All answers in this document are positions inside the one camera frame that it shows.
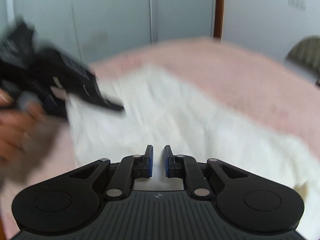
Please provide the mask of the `person's left hand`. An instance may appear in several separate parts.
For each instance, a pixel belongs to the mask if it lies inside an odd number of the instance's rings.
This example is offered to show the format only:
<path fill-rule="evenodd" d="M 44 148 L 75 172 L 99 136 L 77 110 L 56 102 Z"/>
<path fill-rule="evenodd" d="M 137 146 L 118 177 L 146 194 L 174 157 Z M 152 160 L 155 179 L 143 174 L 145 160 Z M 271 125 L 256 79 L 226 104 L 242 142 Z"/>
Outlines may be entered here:
<path fill-rule="evenodd" d="M 1 90 L 1 166 L 16 162 L 24 150 L 50 132 L 44 109 L 37 101 L 28 100 L 24 110 L 9 109 L 13 98 Z"/>

